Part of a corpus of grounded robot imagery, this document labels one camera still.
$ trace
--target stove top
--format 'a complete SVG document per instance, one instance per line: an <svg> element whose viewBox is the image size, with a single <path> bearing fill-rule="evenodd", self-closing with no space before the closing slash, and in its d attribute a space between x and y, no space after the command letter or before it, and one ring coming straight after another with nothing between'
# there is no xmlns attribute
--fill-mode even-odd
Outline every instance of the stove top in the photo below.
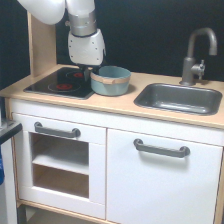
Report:
<svg viewBox="0 0 224 224"><path fill-rule="evenodd" d="M94 93L90 79L86 82L80 69L67 67L55 71L24 91L76 99L87 99Z"/></svg>

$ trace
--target cabinet handle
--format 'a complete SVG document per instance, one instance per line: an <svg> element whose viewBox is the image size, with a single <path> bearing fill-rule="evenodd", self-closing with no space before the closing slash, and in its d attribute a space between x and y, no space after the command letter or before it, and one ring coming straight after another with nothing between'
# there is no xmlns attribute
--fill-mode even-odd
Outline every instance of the cabinet handle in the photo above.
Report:
<svg viewBox="0 0 224 224"><path fill-rule="evenodd" d="M180 150L165 149L151 145L144 145L141 139L135 139L134 145L138 151L154 153L164 156L184 158L185 156L188 156L190 154L190 149L186 146L182 146Z"/></svg>
<svg viewBox="0 0 224 224"><path fill-rule="evenodd" d="M64 137L64 138L77 138L81 135L81 132L79 129L75 128L72 130L72 132L67 131L61 131L57 129L51 129L51 128L45 128L42 126L40 122L36 122L34 124L35 131L41 134L47 134L47 135L54 135L58 137Z"/></svg>

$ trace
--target silver faucet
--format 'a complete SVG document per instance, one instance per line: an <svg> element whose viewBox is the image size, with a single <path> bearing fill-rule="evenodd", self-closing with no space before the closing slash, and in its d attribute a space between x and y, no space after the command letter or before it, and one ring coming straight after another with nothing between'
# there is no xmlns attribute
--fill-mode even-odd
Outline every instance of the silver faucet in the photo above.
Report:
<svg viewBox="0 0 224 224"><path fill-rule="evenodd" d="M180 82L184 86L195 85L194 75L198 75L199 79L202 79L204 75L204 60L201 61L201 64L195 64L193 57L195 39L199 35L208 35L210 41L209 55L217 55L217 39L213 30L210 28L195 30L190 36L187 57L184 59L182 81Z"/></svg>

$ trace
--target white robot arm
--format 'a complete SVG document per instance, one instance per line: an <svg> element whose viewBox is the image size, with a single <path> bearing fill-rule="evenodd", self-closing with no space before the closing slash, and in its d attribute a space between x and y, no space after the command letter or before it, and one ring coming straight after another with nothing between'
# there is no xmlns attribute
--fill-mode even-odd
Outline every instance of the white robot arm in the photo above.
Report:
<svg viewBox="0 0 224 224"><path fill-rule="evenodd" d="M79 66L99 66L103 62L105 44L97 29L94 0L18 0L34 17L52 25L68 10L70 59Z"/></svg>

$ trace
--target countertop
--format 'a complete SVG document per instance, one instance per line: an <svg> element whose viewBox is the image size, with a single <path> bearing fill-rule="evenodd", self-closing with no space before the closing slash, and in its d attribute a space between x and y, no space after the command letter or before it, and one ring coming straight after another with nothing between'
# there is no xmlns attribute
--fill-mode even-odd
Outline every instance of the countertop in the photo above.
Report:
<svg viewBox="0 0 224 224"><path fill-rule="evenodd" d="M0 96L35 102L63 105L68 107L84 108L90 110L104 111L117 114L125 114L138 117L146 117L157 120L166 120L179 123L200 125L212 128L224 129L224 83L215 81L202 81L194 87L214 89L223 94L220 108L217 114L210 116L190 115L179 112L170 112L157 109L147 109L136 106L133 101L140 92L149 84L165 83L179 85L181 77L171 77L162 75L151 75L143 73L132 73L128 92L118 97L106 97L94 94L87 100L79 100L65 97L56 97L35 93L25 93L23 90L31 84L46 77L61 67L74 67L57 65L46 71L42 75L33 78L28 76L13 85L3 89Z"/></svg>

